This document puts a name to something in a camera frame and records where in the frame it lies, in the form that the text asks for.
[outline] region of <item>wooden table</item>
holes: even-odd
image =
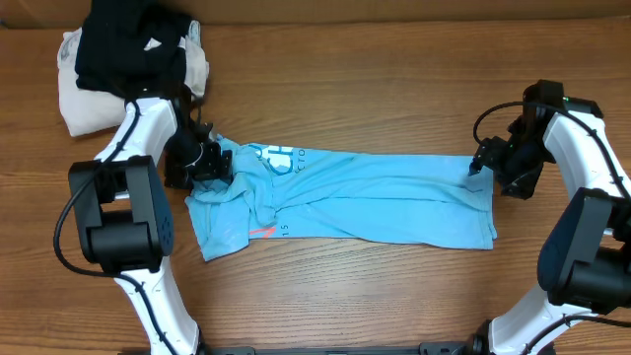
[[[470,155],[477,115],[546,78],[599,103],[628,168],[629,38],[628,19],[209,27],[203,117],[243,143]],[[0,31],[0,354],[147,346],[118,286],[68,272],[52,251],[68,168],[96,155],[113,132],[68,135],[57,103],[60,41],[57,30]],[[506,136],[518,111],[489,118],[481,135]],[[546,166],[532,199],[496,198],[493,251],[275,240],[207,263],[186,193],[168,195],[175,279],[188,311],[211,345],[258,348],[465,339],[536,282],[539,250],[568,202],[558,169]],[[72,216],[62,246],[86,265]],[[610,316],[631,320],[625,310]],[[581,324],[557,345],[560,354],[623,354],[631,336]]]

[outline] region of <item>folded clothes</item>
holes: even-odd
[[[201,48],[199,23],[191,21],[184,40],[186,55],[186,85],[193,100],[201,99],[206,89],[209,65]],[[57,53],[59,69],[59,110],[73,137],[114,127],[125,118],[124,99],[105,91],[84,90],[77,87],[79,75],[75,71],[77,48],[82,29],[63,34]]]
[[[261,238],[493,248],[492,172],[469,177],[470,157],[219,143],[233,151],[233,181],[197,182],[186,198],[206,260]]]

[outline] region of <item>printed graphic on shirt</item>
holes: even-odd
[[[299,173],[307,167],[307,151],[293,147],[258,146],[250,144],[256,150],[258,159],[264,159],[270,170],[279,177],[289,173]]]

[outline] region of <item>black cable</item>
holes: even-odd
[[[475,141],[478,144],[482,144],[482,141],[477,136],[477,127],[480,125],[480,122],[482,122],[482,120],[486,116],[491,114],[492,112],[495,112],[498,109],[502,109],[506,107],[539,107],[539,108],[549,109],[551,111],[564,115],[567,118],[570,118],[574,123],[578,124],[581,128],[585,129],[588,132],[588,135],[590,135],[595,140],[596,144],[600,148],[602,157],[604,158],[604,161],[607,164],[607,168],[609,169],[609,173],[611,174],[611,177],[613,178],[613,183],[616,185],[616,187],[620,191],[620,194],[622,195],[622,197],[624,197],[627,201],[631,202],[631,195],[629,195],[629,192],[624,187],[624,184],[622,183],[622,178],[620,178],[620,175],[618,174],[618,171],[615,168],[615,165],[613,164],[613,160],[611,159],[609,152],[604,146],[604,143],[602,143],[602,140],[600,140],[600,137],[598,137],[598,135],[596,134],[596,130],[591,129],[588,125],[586,125],[584,122],[578,119],[575,115],[573,115],[572,113],[570,113],[569,111],[565,109],[561,109],[555,106],[541,104],[541,103],[527,103],[527,102],[512,102],[512,103],[504,103],[504,104],[499,104],[497,106],[493,106],[487,109],[486,111],[484,111],[484,113],[482,113],[477,118],[475,123],[473,123],[473,139],[475,139]]]
[[[536,346],[536,344],[539,341],[541,341],[541,339],[543,339],[547,334],[554,331],[554,329],[558,328],[559,326],[565,324],[568,327],[571,327],[570,322],[573,320],[586,320],[586,321],[592,321],[592,322],[601,323],[601,324],[631,328],[631,321],[605,319],[605,318],[593,317],[593,316],[565,316],[562,319],[549,325],[546,329],[544,329],[542,332],[537,334],[536,337],[530,343],[526,345],[526,349],[524,349],[524,352],[522,353],[522,355],[529,354],[532,351],[532,349]]]
[[[57,255],[57,258],[59,259],[59,261],[68,270],[70,270],[72,272],[75,272],[75,273],[78,273],[80,275],[95,276],[95,277],[107,277],[107,278],[119,278],[121,280],[125,280],[125,281],[129,282],[130,284],[132,284],[135,287],[136,292],[138,292],[140,294],[140,296],[142,297],[142,300],[143,300],[143,302],[144,302],[144,304],[145,304],[145,306],[147,308],[147,313],[149,314],[149,319],[151,320],[151,324],[153,325],[154,329],[158,333],[158,337],[160,338],[160,341],[165,343],[165,346],[167,346],[167,348],[169,349],[169,352],[171,352],[172,355],[177,355],[177,353],[175,352],[174,347],[167,340],[167,338],[165,337],[165,334],[160,329],[160,325],[158,324],[158,321],[156,320],[156,315],[154,314],[154,310],[151,307],[151,303],[149,302],[149,297],[147,297],[147,293],[143,289],[143,285],[141,285],[138,281],[134,280],[133,278],[131,278],[131,277],[127,276],[127,275],[115,274],[115,273],[107,273],[107,272],[100,272],[100,271],[92,271],[92,270],[86,270],[86,269],[82,269],[80,267],[77,267],[77,266],[71,264],[70,261],[68,261],[68,259],[66,259],[66,257],[63,255],[63,253],[61,251],[61,246],[59,244],[59,238],[61,237],[61,230],[63,228],[63,223],[66,220],[66,218],[68,217],[68,214],[70,213],[70,210],[75,205],[75,203],[77,202],[77,200],[79,199],[81,194],[86,190],[86,188],[88,188],[88,186],[91,183],[94,182],[95,177],[107,165],[109,165],[109,163],[111,163],[111,161],[113,161],[114,158],[116,158],[118,153],[120,153],[122,151],[123,147],[125,146],[125,143],[129,139],[129,136],[131,136],[131,133],[133,133],[134,129],[136,128],[136,125],[138,124],[138,119],[140,118],[140,107],[138,106],[138,104],[135,101],[132,101],[132,103],[133,103],[133,105],[134,105],[134,107],[136,109],[136,111],[134,113],[133,121],[129,125],[129,128],[127,129],[125,134],[122,136],[120,141],[118,143],[116,143],[116,147],[111,152],[111,154],[107,158],[105,158],[105,160],[103,160],[103,162],[92,172],[92,175],[90,177],[86,178],[86,180],[79,186],[77,191],[75,193],[73,193],[73,195],[70,197],[70,199],[68,200],[68,202],[64,206],[63,210],[61,211],[61,214],[59,215],[59,219],[57,220],[57,225],[55,226],[55,234],[54,234],[54,237],[52,239],[52,244],[53,244],[53,247],[54,247],[54,250],[55,250],[55,255]]]

